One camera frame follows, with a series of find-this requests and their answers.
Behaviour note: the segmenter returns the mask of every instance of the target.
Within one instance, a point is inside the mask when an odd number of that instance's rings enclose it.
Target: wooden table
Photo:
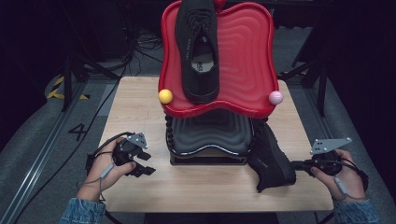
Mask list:
[[[306,172],[293,186],[257,193],[257,174],[248,165],[173,166],[165,144],[165,114],[157,97],[157,77],[124,77],[101,139],[122,132],[144,133],[152,157],[136,159],[157,171],[123,176],[104,192],[111,212],[259,212],[332,210],[329,191]],[[284,102],[269,117],[280,148],[290,161],[309,159],[310,143],[290,97],[279,81]]]

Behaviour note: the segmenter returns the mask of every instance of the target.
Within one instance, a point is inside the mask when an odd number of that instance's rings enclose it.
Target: floor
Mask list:
[[[292,69],[291,63],[309,32],[308,28],[284,27],[275,31],[273,55],[277,72]],[[151,49],[149,46],[152,43],[143,43],[143,40],[140,44],[147,45],[144,49],[149,50],[143,51],[144,54],[136,52],[125,70],[121,68],[113,71],[114,73],[124,76],[160,74],[163,49]],[[104,63],[104,66],[115,63],[118,61]],[[54,74],[46,94],[50,92],[58,77],[59,74]],[[355,162],[370,176],[367,194],[378,210],[382,223],[396,223],[394,201],[371,163],[331,82],[327,85],[326,117],[323,118],[318,115],[315,105],[317,85],[313,89],[303,89],[299,84],[301,78],[294,77],[288,80],[287,84],[310,142],[317,138],[351,137],[354,141],[346,145],[345,149],[352,152]],[[101,74],[91,75],[87,83],[75,82],[75,100],[67,111],[61,113],[62,99],[50,98],[47,104],[34,113],[15,133],[0,153],[1,223],[13,222],[20,211],[22,213],[18,217],[18,223],[58,222],[68,200],[77,192],[75,185],[84,180],[86,155],[92,153],[99,144],[111,108],[114,96],[114,92],[111,91],[115,83]],[[89,95],[89,99],[78,99],[81,94]],[[87,134],[78,133],[80,128],[87,131]],[[329,214],[329,211],[277,213],[277,218],[282,224],[319,223]],[[112,215],[122,223],[144,223],[144,214]],[[105,218],[104,223],[112,222]]]

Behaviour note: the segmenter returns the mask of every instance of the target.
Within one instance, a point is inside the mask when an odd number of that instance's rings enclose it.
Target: pink ball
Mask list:
[[[283,101],[283,94],[280,91],[273,91],[270,94],[270,102],[273,105],[279,105]]]

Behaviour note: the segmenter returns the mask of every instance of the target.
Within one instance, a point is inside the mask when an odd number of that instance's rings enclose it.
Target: yellow tape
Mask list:
[[[53,84],[52,90],[49,92],[49,95],[47,96],[47,99],[49,98],[57,98],[57,99],[64,99],[64,94],[60,94],[60,93],[56,93],[59,89],[59,87],[61,86],[62,82],[64,82],[64,76],[61,75],[55,82],[55,84]],[[80,100],[89,100],[90,99],[90,95],[88,94],[82,94],[79,99]]]

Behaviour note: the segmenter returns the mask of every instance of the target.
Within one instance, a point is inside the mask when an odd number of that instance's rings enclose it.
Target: yellow ball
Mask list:
[[[169,104],[173,99],[173,94],[167,89],[163,89],[158,93],[158,98],[162,104]]]

